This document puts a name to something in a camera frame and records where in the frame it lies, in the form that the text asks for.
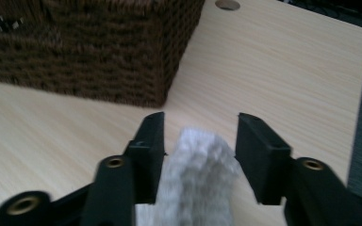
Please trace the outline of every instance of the woven texture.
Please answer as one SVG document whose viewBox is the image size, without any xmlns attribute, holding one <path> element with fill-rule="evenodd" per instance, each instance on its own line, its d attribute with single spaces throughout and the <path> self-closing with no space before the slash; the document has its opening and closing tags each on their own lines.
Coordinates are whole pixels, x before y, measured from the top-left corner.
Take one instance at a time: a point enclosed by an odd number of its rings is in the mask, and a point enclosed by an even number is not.
<svg viewBox="0 0 362 226">
<path fill-rule="evenodd" d="M 204 0 L 0 0 L 0 82 L 159 107 Z"/>
<path fill-rule="evenodd" d="M 221 137 L 200 129 L 181 132 L 163 166 L 155 205 L 137 205 L 139 226 L 232 226 L 232 185 L 241 173 Z"/>
</svg>

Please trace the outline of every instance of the light wood tabletop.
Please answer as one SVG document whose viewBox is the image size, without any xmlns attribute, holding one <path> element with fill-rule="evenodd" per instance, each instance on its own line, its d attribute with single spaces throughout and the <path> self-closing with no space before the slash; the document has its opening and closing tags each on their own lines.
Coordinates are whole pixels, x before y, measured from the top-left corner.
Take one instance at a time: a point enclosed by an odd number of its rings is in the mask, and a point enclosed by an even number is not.
<svg viewBox="0 0 362 226">
<path fill-rule="evenodd" d="M 198 127 L 235 147 L 238 113 L 256 115 L 293 157 L 326 162 L 346 183 L 362 90 L 362 28 L 275 0 L 207 0 L 167 103 L 116 105 L 0 84 L 0 203 L 26 190 L 56 200 L 91 182 L 123 153 L 142 119 L 164 111 L 165 147 Z M 244 175 L 235 225 L 285 225 L 282 206 L 258 205 Z"/>
</svg>

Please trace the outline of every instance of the brown woven basket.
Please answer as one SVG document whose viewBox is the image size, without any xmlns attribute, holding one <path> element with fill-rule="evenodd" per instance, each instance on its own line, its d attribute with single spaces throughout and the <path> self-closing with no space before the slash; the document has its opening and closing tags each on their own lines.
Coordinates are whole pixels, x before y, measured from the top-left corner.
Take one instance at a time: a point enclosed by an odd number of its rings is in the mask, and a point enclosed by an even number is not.
<svg viewBox="0 0 362 226">
<path fill-rule="evenodd" d="M 0 82 L 159 107 L 205 0 L 0 0 Z"/>
</svg>

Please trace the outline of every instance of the wicker basket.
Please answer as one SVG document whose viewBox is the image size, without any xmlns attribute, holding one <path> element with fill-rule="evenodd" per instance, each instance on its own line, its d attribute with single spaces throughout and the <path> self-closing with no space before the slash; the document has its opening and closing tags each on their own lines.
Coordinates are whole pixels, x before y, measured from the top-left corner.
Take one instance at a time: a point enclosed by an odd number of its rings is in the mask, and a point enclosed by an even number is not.
<svg viewBox="0 0 362 226">
<path fill-rule="evenodd" d="M 0 82 L 162 106 L 204 1 L 0 0 Z"/>
</svg>

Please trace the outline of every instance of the white cloth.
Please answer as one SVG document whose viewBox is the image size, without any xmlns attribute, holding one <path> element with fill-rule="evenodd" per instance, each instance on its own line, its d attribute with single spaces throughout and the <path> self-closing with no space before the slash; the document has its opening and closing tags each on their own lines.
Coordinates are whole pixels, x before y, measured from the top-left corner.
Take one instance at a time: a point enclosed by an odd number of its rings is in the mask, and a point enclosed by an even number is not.
<svg viewBox="0 0 362 226">
<path fill-rule="evenodd" d="M 233 181 L 241 172 L 219 136 L 184 129 L 166 159 L 155 205 L 137 205 L 138 226 L 231 226 Z"/>
</svg>

